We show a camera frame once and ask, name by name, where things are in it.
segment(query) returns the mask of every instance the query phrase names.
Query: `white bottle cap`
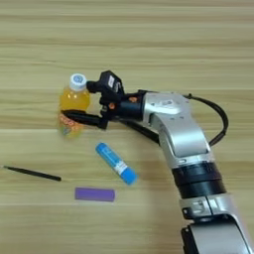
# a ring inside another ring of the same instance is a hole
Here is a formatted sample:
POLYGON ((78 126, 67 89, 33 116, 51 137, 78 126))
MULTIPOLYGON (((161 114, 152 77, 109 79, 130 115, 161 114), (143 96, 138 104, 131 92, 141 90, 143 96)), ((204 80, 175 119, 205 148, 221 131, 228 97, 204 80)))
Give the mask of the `white bottle cap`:
POLYGON ((86 88, 86 77, 82 74, 75 73, 70 77, 69 87, 74 91, 82 91, 86 88))

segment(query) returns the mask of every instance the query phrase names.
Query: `blue glue stick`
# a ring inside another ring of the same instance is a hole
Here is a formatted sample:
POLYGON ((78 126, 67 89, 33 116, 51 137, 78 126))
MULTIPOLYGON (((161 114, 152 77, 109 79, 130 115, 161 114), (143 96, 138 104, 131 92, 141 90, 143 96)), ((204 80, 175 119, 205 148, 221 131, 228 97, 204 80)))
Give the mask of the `blue glue stick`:
POLYGON ((96 152, 107 162, 107 164, 121 177, 127 184, 132 185, 138 179, 135 172, 130 169, 123 160, 116 155, 106 144, 99 143, 96 152))

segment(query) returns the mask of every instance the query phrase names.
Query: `black pen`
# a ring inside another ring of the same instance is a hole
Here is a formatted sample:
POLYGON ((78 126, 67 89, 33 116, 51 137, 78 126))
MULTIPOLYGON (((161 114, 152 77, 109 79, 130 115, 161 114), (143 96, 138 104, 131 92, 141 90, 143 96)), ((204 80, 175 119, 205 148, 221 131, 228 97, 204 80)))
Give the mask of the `black pen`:
POLYGON ((2 168, 6 169, 6 170, 10 170, 10 171, 15 171, 15 172, 19 172, 22 174, 26 174, 26 175, 30 175, 30 176, 34 176, 34 177, 38 177, 38 178, 49 179, 49 180, 58 181, 58 182, 60 182, 62 180, 62 178, 60 178, 60 177, 44 174, 41 172, 20 169, 20 168, 16 168, 16 167, 2 166, 2 168))

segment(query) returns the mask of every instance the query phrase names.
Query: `bottle cap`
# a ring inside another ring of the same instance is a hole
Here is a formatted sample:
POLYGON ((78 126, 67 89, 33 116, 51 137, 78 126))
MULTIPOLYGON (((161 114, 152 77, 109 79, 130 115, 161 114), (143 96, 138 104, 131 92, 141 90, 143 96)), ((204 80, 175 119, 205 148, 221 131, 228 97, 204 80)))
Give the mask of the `bottle cap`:
POLYGON ((133 185, 137 179, 138 176, 136 175, 136 173, 130 169, 127 168, 121 175, 122 180, 129 186, 133 185))
POLYGON ((69 87, 74 91, 82 91, 86 88, 86 77, 83 74, 75 73, 70 77, 69 87))

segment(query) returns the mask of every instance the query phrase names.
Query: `purple eraser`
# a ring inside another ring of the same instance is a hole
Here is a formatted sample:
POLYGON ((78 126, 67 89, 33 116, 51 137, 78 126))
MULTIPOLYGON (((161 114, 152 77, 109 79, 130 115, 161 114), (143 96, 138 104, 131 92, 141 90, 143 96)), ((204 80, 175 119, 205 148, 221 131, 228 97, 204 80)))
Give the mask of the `purple eraser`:
POLYGON ((113 202, 115 200, 115 190, 76 188, 75 199, 113 202))

